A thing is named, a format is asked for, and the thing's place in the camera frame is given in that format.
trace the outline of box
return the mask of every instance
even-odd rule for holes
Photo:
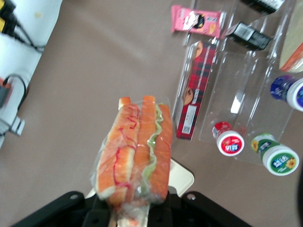
[[[191,140],[196,120],[203,101],[209,73],[213,64],[216,46],[198,42],[193,44],[189,51],[190,62],[185,65],[183,78],[186,80],[181,92],[177,108],[176,137]]]
[[[271,14],[279,10],[285,0],[241,0],[252,9],[262,13]]]
[[[252,51],[264,50],[271,41],[270,37],[243,22],[231,26],[224,35]]]

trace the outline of white jar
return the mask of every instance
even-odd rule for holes
[[[299,166],[299,156],[289,147],[278,143],[271,134],[255,137],[251,146],[261,157],[266,169],[277,176],[291,174]]]
[[[227,122],[219,122],[213,127],[213,137],[219,151],[225,156],[235,156],[243,151],[244,139]]]

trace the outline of plastic wrap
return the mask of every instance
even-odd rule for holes
[[[165,201],[171,142],[168,102],[158,104],[153,96],[137,103],[119,100],[91,174],[92,186],[113,208],[119,226],[144,226],[149,206]]]

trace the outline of black cable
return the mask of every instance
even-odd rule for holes
[[[23,88],[24,88],[24,93],[23,93],[22,99],[21,99],[20,104],[19,104],[19,106],[17,108],[17,110],[19,110],[20,107],[21,107],[21,105],[22,105],[22,103],[23,103],[23,101],[25,100],[25,98],[27,96],[27,87],[26,87],[25,82],[22,79],[22,77],[20,77],[18,74],[10,74],[10,75],[8,75],[5,78],[5,80],[3,81],[3,85],[6,85],[8,83],[8,81],[9,81],[9,78],[13,78],[13,77],[18,78],[22,82]]]
[[[24,27],[18,21],[17,21],[17,26],[20,28],[20,30],[22,31],[22,33],[25,35],[25,37],[30,42],[30,46],[34,47],[37,51],[40,51],[40,50],[38,50],[40,48],[45,48],[46,45],[42,45],[42,46],[35,45],[34,41],[31,39],[31,37],[29,36],[29,34],[27,33],[27,31],[24,29]]]

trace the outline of clear acrylic stand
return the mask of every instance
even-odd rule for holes
[[[277,12],[262,16],[239,0],[221,1],[223,34],[227,28],[242,21],[273,40],[265,50],[253,52],[223,36],[219,40],[208,39],[217,45],[217,55],[196,124],[196,135],[201,129],[200,141],[215,144],[213,126],[227,121],[245,139],[244,150],[235,158],[261,165],[259,156],[250,148],[252,138],[266,132],[280,140],[293,110],[286,102],[271,97],[270,85],[275,78],[285,74],[279,70],[278,60],[295,2],[285,1]],[[201,4],[201,1],[196,3],[197,9],[202,9]],[[205,37],[201,39],[200,35],[194,34],[189,43],[198,40],[206,42]]]

